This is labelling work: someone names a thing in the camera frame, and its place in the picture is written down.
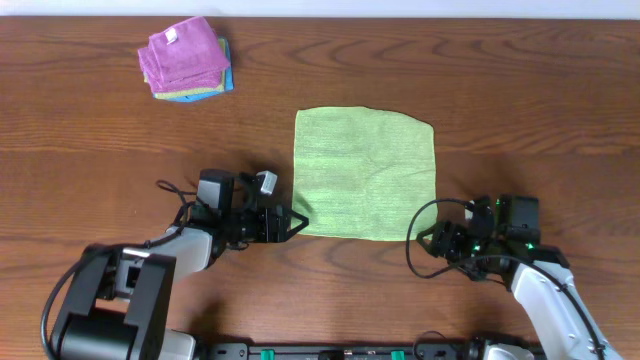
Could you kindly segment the green microfiber cloth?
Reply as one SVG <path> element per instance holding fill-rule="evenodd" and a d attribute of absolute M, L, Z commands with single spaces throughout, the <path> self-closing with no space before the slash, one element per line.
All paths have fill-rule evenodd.
<path fill-rule="evenodd" d="M 428 226 L 437 210 L 433 127 L 366 107 L 317 107 L 296 114 L 292 205 L 304 234 L 402 241 L 413 216 Z"/>

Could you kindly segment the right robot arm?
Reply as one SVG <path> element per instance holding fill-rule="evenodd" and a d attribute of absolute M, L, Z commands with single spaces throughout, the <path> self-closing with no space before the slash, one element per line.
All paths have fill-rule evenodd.
<path fill-rule="evenodd" d="M 531 221 L 502 220 L 493 229 L 440 221 L 415 240 L 447 266 L 432 278 L 457 270 L 472 281 L 497 275 L 523 307 L 549 359 L 619 359 L 578 294 L 560 250 L 540 243 Z"/>

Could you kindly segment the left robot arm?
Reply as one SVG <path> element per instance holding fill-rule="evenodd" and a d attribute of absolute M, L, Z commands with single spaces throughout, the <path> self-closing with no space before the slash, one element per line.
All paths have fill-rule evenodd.
<path fill-rule="evenodd" d="M 85 249 L 54 286 L 47 319 L 62 286 L 69 287 L 54 326 L 41 327 L 50 359 L 205 359 L 194 336 L 167 328 L 172 288 L 209 268 L 225 250 L 283 243 L 307 227 L 307 217 L 276 205 L 216 209 L 190 202 L 166 233 L 145 244 Z"/>

